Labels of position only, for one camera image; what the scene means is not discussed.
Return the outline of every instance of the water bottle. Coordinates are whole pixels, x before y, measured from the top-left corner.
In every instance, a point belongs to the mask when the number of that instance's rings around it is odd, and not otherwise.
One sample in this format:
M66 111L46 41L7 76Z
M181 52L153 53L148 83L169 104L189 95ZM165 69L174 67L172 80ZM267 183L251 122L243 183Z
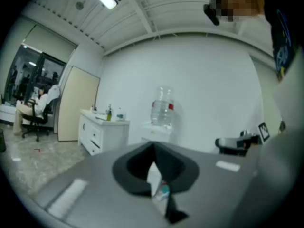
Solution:
M155 91L155 101L152 103L151 122L156 126L170 125L173 115L173 90L166 86Z

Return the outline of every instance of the window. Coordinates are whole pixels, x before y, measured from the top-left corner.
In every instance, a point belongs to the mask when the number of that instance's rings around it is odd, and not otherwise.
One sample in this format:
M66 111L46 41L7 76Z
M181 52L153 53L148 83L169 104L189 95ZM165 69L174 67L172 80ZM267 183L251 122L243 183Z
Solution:
M7 105L28 101L38 95L41 86L58 84L65 63L28 45L22 44L13 60L5 88Z

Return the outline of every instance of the desk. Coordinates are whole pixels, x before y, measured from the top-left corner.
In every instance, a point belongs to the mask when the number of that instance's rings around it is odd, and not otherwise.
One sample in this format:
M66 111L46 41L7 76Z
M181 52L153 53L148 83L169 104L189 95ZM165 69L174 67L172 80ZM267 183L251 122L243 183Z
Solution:
M78 145L83 145L90 155L123 148L128 144L129 121L105 121L105 115L80 110Z

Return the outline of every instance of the floor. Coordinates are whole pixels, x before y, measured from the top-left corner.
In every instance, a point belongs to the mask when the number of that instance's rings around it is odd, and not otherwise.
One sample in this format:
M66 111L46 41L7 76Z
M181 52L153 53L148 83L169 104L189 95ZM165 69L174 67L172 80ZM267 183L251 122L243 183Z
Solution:
M14 136L12 126L0 124L4 131L6 151L0 153L0 165L10 183L29 196L34 196L47 182L71 168L89 153L77 142L58 142L57 135L40 137L35 134L22 139Z

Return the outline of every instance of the black device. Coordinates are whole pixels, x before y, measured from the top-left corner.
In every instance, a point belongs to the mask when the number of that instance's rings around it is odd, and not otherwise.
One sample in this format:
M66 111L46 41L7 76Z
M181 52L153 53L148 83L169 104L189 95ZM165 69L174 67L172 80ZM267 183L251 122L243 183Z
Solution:
M215 6L212 5L211 0L210 0L209 4L204 5L204 12L214 25L216 25L216 26L219 25L219 19L216 15Z

